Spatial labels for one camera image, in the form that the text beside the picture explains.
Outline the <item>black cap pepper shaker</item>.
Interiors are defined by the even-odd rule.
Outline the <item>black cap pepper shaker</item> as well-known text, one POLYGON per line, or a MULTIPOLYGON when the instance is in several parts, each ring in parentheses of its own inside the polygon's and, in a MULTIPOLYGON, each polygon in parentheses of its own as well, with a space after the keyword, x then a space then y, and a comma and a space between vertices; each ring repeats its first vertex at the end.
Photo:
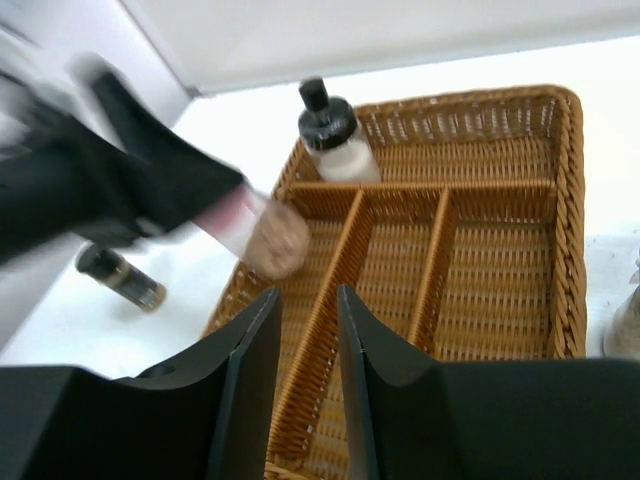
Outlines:
POLYGON ((90 244, 76 258, 76 270, 146 313, 164 302, 167 289, 112 249, 90 244))

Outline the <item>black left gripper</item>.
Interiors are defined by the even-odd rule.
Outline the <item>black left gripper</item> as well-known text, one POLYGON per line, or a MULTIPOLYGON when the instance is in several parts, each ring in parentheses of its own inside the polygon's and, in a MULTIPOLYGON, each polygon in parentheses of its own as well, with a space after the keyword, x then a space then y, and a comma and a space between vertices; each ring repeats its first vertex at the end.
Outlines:
POLYGON ((64 91, 1 62, 10 115, 25 127, 1 142, 1 261, 63 235, 124 248, 165 236, 222 204, 245 183, 237 169, 173 133, 102 58, 75 71, 119 140, 76 114, 64 91))

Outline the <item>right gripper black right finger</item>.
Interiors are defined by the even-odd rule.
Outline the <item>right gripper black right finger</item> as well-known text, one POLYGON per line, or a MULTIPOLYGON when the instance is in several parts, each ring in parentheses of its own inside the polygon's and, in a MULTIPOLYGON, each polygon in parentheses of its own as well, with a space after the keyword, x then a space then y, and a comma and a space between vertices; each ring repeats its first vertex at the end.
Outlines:
POLYGON ((639 366, 440 362, 337 291, 354 479, 635 479, 639 366))

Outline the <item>black cap white powder bottle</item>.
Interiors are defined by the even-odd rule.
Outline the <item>black cap white powder bottle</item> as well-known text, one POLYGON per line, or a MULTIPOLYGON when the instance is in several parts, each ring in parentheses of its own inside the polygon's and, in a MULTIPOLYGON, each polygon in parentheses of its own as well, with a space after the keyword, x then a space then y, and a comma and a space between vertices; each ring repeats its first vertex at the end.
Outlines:
POLYGON ((376 183, 382 180, 373 150, 344 98, 328 94, 324 80, 304 80, 298 88, 304 110, 299 137, 326 182, 376 183))

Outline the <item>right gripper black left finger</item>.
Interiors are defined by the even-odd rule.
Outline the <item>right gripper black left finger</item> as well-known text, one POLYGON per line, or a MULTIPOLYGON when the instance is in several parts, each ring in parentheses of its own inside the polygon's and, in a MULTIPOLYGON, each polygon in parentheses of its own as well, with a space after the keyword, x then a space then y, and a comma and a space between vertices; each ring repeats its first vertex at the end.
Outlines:
POLYGON ((233 320, 136 377, 79 367, 1 372, 5 479, 260 479, 282 297, 264 290, 233 320))

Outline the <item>pink cap spice jar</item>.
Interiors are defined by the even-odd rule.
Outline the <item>pink cap spice jar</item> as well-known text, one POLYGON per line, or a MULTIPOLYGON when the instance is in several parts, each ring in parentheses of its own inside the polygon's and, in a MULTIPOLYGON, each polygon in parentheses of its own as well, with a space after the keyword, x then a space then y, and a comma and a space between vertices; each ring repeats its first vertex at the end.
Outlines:
POLYGON ((247 184, 209 207, 194 223, 268 280, 297 272, 311 240, 306 221, 296 211, 247 184))

